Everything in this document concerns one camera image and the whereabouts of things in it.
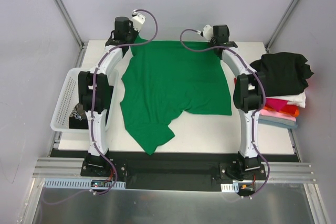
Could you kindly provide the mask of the green t shirt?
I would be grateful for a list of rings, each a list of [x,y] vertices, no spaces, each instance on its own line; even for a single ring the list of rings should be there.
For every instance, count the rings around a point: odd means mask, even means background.
[[[174,137],[169,124],[183,112],[231,115],[231,95],[220,59],[205,42],[138,37],[122,76],[126,131],[149,155]]]

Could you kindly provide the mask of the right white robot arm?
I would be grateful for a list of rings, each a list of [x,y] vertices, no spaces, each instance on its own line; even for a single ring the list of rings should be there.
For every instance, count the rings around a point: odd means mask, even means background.
[[[238,45],[229,40],[227,25],[206,25],[203,36],[235,76],[233,103],[240,117],[241,142],[236,163],[225,169],[231,179],[242,181],[261,168],[258,145],[258,120],[265,104],[264,75],[252,68],[240,55]]]

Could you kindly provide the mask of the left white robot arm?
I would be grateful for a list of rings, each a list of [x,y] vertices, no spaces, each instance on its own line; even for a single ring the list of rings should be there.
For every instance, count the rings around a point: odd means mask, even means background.
[[[132,18],[117,17],[114,30],[105,44],[101,59],[88,71],[78,74],[78,98],[87,120],[90,136],[88,154],[84,158],[81,176],[109,176],[113,168],[108,159],[106,141],[107,115],[110,112],[114,86],[109,76],[133,44],[145,22],[141,14]]]

